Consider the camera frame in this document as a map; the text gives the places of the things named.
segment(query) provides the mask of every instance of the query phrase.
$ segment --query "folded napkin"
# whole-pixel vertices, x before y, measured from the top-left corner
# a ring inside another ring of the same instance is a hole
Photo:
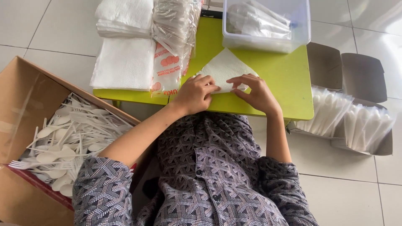
[[[102,37],[151,37],[153,0],[103,0],[96,9]]]
[[[155,42],[141,38],[104,38],[90,85],[94,88],[150,91]]]
[[[228,79],[250,73],[258,76],[253,69],[239,60],[228,48],[225,48],[197,74],[210,75],[215,79],[215,85],[221,87],[221,90],[212,92],[214,94],[230,92],[233,90],[233,84],[227,83]],[[247,85],[241,84],[237,89],[245,91],[247,88]]]

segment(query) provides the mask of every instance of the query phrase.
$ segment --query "white tile floor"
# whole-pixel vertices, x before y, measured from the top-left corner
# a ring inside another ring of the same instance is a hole
[[[210,10],[222,11],[222,2],[205,1],[203,8],[209,3]],[[91,92],[88,84],[101,45],[93,16],[98,3],[0,0],[0,70],[20,55]],[[381,60],[388,94],[383,105],[398,116],[392,156],[359,155],[331,148],[327,140],[288,135],[311,211],[325,226],[401,225],[402,2],[310,0],[310,6],[313,42]],[[159,108],[123,105],[140,120]],[[250,123],[264,147],[265,119],[251,117]]]

